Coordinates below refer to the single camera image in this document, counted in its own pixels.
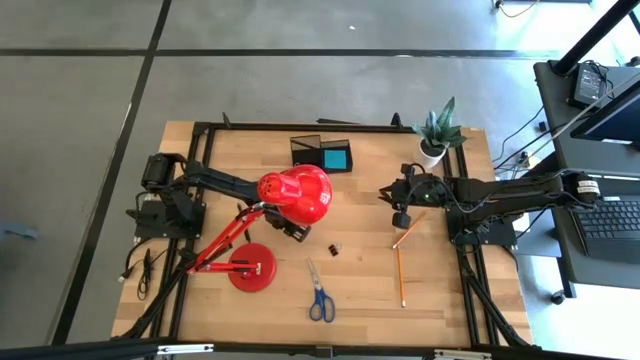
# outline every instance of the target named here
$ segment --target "red desk lamp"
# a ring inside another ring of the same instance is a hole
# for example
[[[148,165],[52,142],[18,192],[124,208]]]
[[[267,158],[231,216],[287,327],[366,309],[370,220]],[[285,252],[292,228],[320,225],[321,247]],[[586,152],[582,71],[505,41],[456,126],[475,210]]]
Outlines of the red desk lamp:
[[[214,263],[213,259],[229,249],[229,245],[265,211],[265,205],[275,205],[280,214],[298,225],[311,225],[327,213],[333,192],[329,176],[313,165],[300,165],[281,174],[269,173],[257,184],[257,203],[236,218],[204,249],[188,273],[227,272],[238,289],[256,292],[267,287],[276,274],[276,259],[271,250],[261,244],[239,247],[228,263]]]

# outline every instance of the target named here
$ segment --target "black keyboard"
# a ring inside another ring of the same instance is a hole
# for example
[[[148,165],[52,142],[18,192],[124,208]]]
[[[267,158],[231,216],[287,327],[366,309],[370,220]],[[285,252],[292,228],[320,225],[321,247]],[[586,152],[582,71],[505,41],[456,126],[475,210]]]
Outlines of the black keyboard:
[[[640,263],[640,196],[607,196],[597,210],[573,217],[588,255]]]

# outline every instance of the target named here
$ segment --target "scissors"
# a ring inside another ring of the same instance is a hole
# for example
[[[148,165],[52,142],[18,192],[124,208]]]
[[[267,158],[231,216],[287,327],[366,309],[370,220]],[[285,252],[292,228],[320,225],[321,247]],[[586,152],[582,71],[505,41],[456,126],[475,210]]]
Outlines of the scissors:
[[[320,284],[318,272],[316,271],[316,267],[313,266],[311,259],[307,260],[309,261],[309,271],[311,271],[313,286],[316,288],[316,301],[311,305],[309,317],[311,317],[313,321],[324,319],[325,322],[332,322],[336,317],[336,307],[333,299],[324,292],[322,284]]]

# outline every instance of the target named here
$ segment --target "concrete floor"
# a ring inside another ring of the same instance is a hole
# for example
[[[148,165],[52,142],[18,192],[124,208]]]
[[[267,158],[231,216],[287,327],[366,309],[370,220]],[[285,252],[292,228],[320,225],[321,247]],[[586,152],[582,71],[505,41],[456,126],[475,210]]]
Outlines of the concrete floor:
[[[160,5],[151,0],[59,0],[55,5],[4,0],[0,48],[146,48]],[[508,10],[522,6],[508,5]],[[565,51],[596,15],[587,5],[543,3],[508,19],[492,11],[489,0],[174,0],[160,47]],[[613,63],[610,40],[587,57]],[[35,242],[15,237],[0,242],[2,348],[46,341],[141,63],[135,57],[0,57],[0,149],[5,154],[0,219],[42,234]],[[225,111],[235,122],[325,117],[387,124],[397,111],[410,123],[455,95],[457,121],[487,129],[497,156],[502,139],[541,106],[532,66],[532,61],[506,59],[156,58],[70,341],[109,337],[120,296],[116,278],[134,227],[124,210],[140,191],[142,167],[157,150],[166,121],[219,121]],[[526,129],[506,152],[533,136],[534,129]],[[639,292],[583,285],[578,299],[553,306],[546,296],[560,288],[555,261],[519,262],[537,344],[636,356],[634,339],[623,329],[640,320],[634,305]]]

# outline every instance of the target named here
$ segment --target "pencil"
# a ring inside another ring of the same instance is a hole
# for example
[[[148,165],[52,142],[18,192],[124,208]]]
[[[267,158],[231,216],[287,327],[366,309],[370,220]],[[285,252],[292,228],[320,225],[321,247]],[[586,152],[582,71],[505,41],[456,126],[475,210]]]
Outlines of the pencil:
[[[403,308],[407,307],[407,301],[404,293],[404,279],[402,276],[402,256],[400,255],[400,248],[396,249],[398,255],[398,278],[400,279],[400,304]]]
[[[409,235],[409,233],[413,230],[413,228],[416,227],[416,225],[420,222],[420,220],[427,215],[426,211],[423,211],[422,214],[420,214],[420,216],[418,216],[418,218],[416,219],[416,221],[413,222],[413,224],[411,224],[411,226],[409,226],[409,229],[407,229],[407,232],[405,232],[404,234],[402,234],[402,236],[400,237],[400,240],[398,240],[395,244],[393,244],[393,246],[391,247],[392,249],[395,249],[398,247],[398,245],[400,245],[400,243],[407,237],[407,235]]]

